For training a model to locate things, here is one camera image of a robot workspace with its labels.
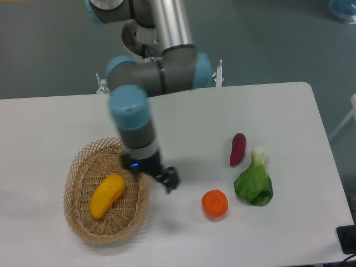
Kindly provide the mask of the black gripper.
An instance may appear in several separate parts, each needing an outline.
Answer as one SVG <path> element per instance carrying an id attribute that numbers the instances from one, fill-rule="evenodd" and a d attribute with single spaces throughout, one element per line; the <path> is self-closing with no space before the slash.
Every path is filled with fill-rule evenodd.
<path id="1" fill-rule="evenodd" d="M 159 150 L 144 159 L 136 159 L 133 154 L 125 152 L 120 156 L 120 160 L 122 167 L 128 170 L 137 182 L 140 181 L 141 173 L 150 175 L 164 185 L 167 194 L 176 190 L 179 185 L 177 170 L 172 166 L 163 169 Z"/>

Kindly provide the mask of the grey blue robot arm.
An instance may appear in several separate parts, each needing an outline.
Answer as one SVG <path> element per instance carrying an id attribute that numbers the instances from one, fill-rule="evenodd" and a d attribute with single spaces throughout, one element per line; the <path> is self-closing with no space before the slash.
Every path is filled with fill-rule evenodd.
<path id="1" fill-rule="evenodd" d="M 107 64 L 109 110 L 125 147 L 123 167 L 170 192 L 180 179 L 174 167 L 162 166 L 149 98 L 209 86 L 210 59 L 195 48 L 183 1 L 87 1 L 86 7 L 96 23 L 128 21 L 137 28 L 132 38 L 144 62 L 118 56 Z M 140 37 L 142 31 L 153 35 Z"/>

